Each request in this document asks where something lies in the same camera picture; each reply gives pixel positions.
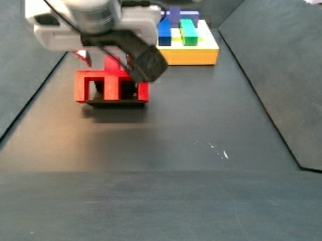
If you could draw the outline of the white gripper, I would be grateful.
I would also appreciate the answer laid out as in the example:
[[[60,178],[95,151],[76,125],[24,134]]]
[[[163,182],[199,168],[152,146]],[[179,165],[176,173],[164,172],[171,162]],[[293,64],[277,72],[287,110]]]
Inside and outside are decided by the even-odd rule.
[[[103,35],[111,30],[131,30],[148,44],[158,43],[162,8],[124,0],[24,0],[26,19],[44,48],[51,51],[83,49],[80,34],[58,16],[62,14],[86,34]]]

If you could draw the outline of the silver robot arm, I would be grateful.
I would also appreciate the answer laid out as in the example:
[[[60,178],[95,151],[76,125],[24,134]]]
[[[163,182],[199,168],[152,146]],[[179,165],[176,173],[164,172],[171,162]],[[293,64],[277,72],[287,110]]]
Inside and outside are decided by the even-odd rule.
[[[146,43],[158,43],[158,24],[162,8],[135,2],[124,6],[124,0],[24,0],[26,19],[34,34],[51,51],[83,49],[80,34],[59,17],[68,19],[86,34],[103,35],[111,30],[131,30]]]

